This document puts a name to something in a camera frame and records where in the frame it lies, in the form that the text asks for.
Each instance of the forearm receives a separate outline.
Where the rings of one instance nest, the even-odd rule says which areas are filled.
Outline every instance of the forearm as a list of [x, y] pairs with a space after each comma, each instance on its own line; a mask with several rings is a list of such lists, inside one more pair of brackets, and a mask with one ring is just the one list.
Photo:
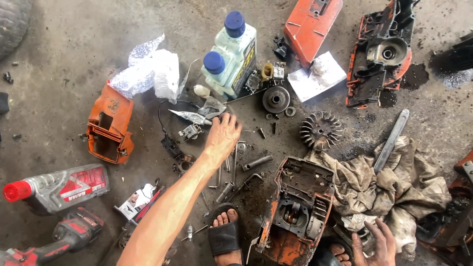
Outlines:
[[150, 208], [128, 241], [118, 266], [160, 266], [200, 192], [223, 162], [204, 150], [194, 165]]

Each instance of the black cable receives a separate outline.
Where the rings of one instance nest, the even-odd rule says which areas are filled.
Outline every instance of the black cable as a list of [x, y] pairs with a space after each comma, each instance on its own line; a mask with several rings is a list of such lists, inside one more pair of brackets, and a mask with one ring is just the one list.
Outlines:
[[[164, 128], [164, 126], [163, 126], [163, 121], [161, 120], [161, 105], [163, 105], [163, 103], [168, 102], [168, 101], [169, 101], [168, 99], [162, 101], [161, 103], [159, 103], [159, 107], [158, 107], [158, 119], [159, 119], [159, 123], [161, 124], [161, 128], [163, 129], [165, 137], [168, 137], [168, 135], [167, 135], [166, 128]], [[191, 105], [194, 108], [200, 109], [200, 106], [198, 106], [197, 104], [195, 104], [193, 102], [188, 102], [188, 101], [184, 101], [184, 100], [176, 100], [176, 101], [181, 102], [181, 103], [187, 103], [187, 104]]]

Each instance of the bottle label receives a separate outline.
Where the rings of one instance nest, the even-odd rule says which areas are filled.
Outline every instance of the bottle label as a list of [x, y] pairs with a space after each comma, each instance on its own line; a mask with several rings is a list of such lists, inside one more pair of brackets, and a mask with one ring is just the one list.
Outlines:
[[66, 185], [59, 192], [65, 202], [76, 200], [99, 189], [106, 187], [102, 167], [71, 174]]
[[238, 75], [232, 84], [232, 89], [235, 91], [237, 97], [240, 94], [241, 88], [246, 84], [246, 81], [250, 77], [251, 71], [253, 71], [256, 66], [255, 45], [256, 39], [253, 39], [245, 48], [245, 61], [243, 62], [243, 67], [240, 69], [240, 72], [238, 72]]

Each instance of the power drill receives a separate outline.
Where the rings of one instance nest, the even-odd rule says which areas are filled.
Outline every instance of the power drill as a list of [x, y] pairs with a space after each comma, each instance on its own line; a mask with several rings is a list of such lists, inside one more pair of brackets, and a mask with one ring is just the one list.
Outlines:
[[103, 226], [103, 220], [79, 207], [56, 225], [53, 232], [54, 243], [23, 251], [16, 248], [0, 250], [0, 266], [39, 266], [66, 252], [77, 252], [94, 241]]

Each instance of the motor oil bottle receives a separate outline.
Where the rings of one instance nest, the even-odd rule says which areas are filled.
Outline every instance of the motor oil bottle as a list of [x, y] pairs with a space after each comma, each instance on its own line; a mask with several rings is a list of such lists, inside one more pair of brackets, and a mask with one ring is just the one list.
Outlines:
[[105, 166], [95, 163], [7, 184], [3, 196], [9, 202], [22, 200], [34, 214], [46, 216], [109, 190]]
[[203, 59], [205, 82], [225, 99], [236, 99], [256, 65], [256, 29], [232, 11]]

